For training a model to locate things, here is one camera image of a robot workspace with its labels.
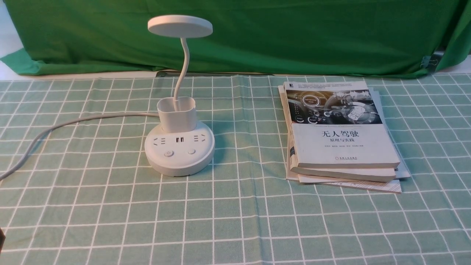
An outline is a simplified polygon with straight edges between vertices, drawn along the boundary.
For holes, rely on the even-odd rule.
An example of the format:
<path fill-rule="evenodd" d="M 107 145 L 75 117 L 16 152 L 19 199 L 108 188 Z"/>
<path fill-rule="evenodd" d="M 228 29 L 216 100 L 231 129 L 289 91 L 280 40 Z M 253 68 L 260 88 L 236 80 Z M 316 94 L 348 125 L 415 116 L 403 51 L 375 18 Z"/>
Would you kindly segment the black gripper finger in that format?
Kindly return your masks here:
<path fill-rule="evenodd" d="M 5 233 L 3 232 L 2 229 L 0 229 L 0 252 L 2 252 L 5 240 L 6 240 Z"/>

